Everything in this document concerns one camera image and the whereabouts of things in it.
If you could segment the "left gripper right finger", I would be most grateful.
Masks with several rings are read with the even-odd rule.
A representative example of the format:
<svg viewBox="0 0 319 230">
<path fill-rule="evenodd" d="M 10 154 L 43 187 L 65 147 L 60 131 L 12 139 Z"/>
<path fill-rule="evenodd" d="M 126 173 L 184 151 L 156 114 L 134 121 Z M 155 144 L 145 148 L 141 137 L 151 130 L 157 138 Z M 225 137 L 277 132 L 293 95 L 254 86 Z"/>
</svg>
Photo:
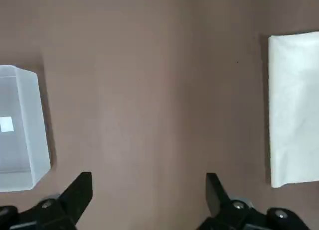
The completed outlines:
<svg viewBox="0 0 319 230">
<path fill-rule="evenodd" d="M 216 173 L 207 173 L 205 196 L 210 216 L 199 230 L 308 230 L 294 212 L 285 208 L 269 208 L 261 213 L 251 205 L 231 199 Z"/>
</svg>

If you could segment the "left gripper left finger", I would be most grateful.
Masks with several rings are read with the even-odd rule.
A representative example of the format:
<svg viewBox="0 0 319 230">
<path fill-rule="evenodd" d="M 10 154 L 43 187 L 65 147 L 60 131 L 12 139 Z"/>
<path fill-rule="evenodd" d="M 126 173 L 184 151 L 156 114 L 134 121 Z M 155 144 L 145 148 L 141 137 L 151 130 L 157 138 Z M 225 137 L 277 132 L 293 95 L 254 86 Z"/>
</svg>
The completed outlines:
<svg viewBox="0 0 319 230">
<path fill-rule="evenodd" d="M 93 197 L 91 172 L 82 172 L 57 198 L 45 199 L 29 210 L 0 207 L 2 230 L 75 230 Z"/>
</svg>

